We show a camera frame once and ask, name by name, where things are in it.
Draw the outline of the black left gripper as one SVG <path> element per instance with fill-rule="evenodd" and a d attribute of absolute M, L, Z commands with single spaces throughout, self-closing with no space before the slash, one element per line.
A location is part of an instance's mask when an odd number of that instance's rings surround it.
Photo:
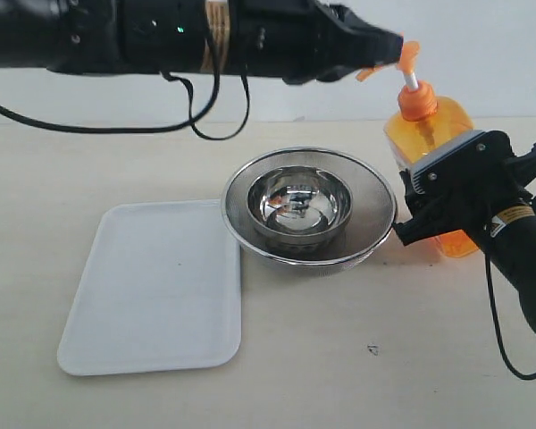
<path fill-rule="evenodd" d="M 359 18 L 343 4 L 229 1 L 225 73 L 333 83 L 398 63 L 404 39 Z"/>

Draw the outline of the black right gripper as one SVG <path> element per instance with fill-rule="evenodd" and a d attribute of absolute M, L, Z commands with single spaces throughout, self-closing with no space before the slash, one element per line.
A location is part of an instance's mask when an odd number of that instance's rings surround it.
<path fill-rule="evenodd" d="M 504 131 L 483 131 L 473 156 L 442 193 L 417 194 L 410 168 L 401 172 L 411 218 L 393 223 L 393 229 L 404 246 L 452 231 L 480 229 L 488 221 L 489 208 L 520 198 L 536 179 L 536 143 L 530 152 L 518 156 Z"/>

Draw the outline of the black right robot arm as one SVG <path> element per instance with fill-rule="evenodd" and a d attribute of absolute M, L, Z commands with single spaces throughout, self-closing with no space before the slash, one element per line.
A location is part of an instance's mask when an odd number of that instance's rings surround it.
<path fill-rule="evenodd" d="M 471 130 L 400 172 L 411 219 L 404 245 L 462 231 L 516 289 L 536 334 L 536 143 L 514 153 L 501 130 Z"/>

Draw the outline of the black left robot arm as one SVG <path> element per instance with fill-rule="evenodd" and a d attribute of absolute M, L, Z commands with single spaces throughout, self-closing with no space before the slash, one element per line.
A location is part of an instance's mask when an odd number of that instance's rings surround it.
<path fill-rule="evenodd" d="M 320 1 L 0 1 L 0 68 L 334 82 L 392 65 L 403 37 Z"/>

